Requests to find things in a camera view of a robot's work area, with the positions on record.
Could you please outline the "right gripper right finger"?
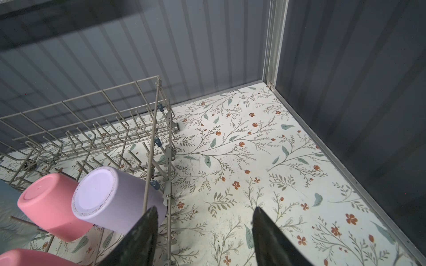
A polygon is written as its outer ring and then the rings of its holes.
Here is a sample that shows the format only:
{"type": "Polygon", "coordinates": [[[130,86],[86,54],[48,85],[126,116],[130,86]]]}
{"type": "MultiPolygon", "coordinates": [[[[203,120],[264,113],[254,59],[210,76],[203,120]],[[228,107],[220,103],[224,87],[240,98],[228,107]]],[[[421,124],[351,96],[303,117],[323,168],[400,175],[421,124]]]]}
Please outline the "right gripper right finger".
{"type": "Polygon", "coordinates": [[[255,256],[259,266],[310,266],[312,263],[298,251],[261,207],[252,219],[255,256]]]}

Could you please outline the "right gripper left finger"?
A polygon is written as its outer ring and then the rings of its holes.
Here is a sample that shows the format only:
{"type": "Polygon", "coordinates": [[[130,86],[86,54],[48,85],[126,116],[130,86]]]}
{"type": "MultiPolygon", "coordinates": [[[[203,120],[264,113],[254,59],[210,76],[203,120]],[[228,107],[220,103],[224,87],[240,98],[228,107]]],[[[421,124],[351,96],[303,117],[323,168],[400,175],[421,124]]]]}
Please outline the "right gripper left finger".
{"type": "Polygon", "coordinates": [[[158,238],[158,211],[149,208],[101,266],[152,266],[158,238]]]}

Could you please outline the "purple plastic cup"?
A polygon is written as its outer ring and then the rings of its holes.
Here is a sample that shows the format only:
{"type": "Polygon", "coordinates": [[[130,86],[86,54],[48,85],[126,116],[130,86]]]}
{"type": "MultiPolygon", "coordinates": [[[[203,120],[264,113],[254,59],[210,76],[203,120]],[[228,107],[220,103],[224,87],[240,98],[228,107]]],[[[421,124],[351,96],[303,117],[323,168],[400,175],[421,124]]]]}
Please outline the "purple plastic cup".
{"type": "Polygon", "coordinates": [[[146,181],[109,166],[91,171],[79,182],[72,197],[72,211],[82,221],[127,234],[143,216],[146,187],[147,208],[157,208],[161,225],[168,209],[163,194],[146,181]]]}

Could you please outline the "pink plastic cup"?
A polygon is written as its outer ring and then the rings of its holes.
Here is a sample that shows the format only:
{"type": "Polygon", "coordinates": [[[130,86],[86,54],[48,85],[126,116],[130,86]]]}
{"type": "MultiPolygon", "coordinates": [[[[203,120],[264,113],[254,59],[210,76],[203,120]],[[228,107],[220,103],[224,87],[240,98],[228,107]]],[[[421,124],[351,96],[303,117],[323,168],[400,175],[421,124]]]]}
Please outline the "pink plastic cup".
{"type": "Polygon", "coordinates": [[[63,241],[75,241],[93,227],[72,211],[77,186],[76,180],[63,174],[48,174],[24,190],[17,206],[38,227],[63,241]]]}
{"type": "Polygon", "coordinates": [[[13,249],[1,255],[1,266],[78,266],[78,264],[46,252],[13,249]]]}

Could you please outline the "blue transparent cup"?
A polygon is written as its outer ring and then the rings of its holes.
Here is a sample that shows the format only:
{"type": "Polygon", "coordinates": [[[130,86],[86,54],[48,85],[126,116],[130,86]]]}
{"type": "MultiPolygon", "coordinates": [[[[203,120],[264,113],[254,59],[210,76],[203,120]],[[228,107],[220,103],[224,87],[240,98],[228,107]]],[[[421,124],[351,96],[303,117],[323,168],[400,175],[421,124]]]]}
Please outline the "blue transparent cup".
{"type": "Polygon", "coordinates": [[[39,234],[36,226],[28,225],[10,217],[29,222],[30,219],[17,206],[20,193],[1,180],[1,254],[23,248],[39,234]]]}

